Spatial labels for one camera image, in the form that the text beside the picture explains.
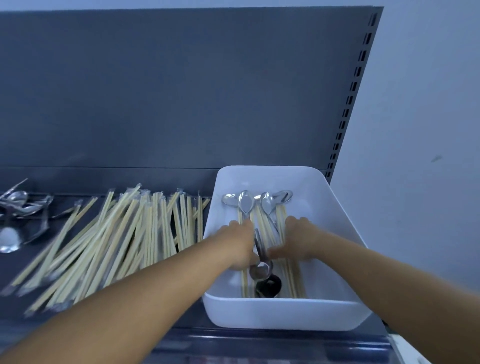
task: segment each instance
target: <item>white plastic bin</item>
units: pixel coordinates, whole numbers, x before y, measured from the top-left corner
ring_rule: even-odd
[[[216,177],[204,237],[237,219],[222,195],[250,190],[255,194],[292,190],[287,214],[307,217],[318,227],[364,245],[319,170],[310,167],[228,166]],[[242,298],[240,272],[227,270],[203,297],[208,317],[226,328],[352,330],[371,311],[350,286],[324,263],[300,264],[307,299]]]

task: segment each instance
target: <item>wall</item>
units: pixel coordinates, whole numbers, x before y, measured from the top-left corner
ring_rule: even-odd
[[[332,180],[365,242],[480,291],[480,3],[1,1],[0,10],[384,5]]]

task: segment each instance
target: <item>person's right arm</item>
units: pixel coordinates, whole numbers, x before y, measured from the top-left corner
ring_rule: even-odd
[[[433,364],[480,363],[480,297],[431,274],[322,231],[286,220],[286,243],[271,259],[316,258]]]

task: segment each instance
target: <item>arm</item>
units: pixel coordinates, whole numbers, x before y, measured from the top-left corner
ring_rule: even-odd
[[[139,363],[218,275],[258,258],[252,248],[252,223],[233,221],[52,318],[0,363]]]
[[[480,297],[431,274],[322,231],[306,218],[286,220],[274,258],[316,258],[434,364],[480,363]]]

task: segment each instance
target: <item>forearm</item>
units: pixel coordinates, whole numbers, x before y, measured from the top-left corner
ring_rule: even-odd
[[[138,363],[228,268],[205,240],[93,294],[48,321],[0,363]]]
[[[478,296],[339,237],[315,255],[432,363],[480,362]]]

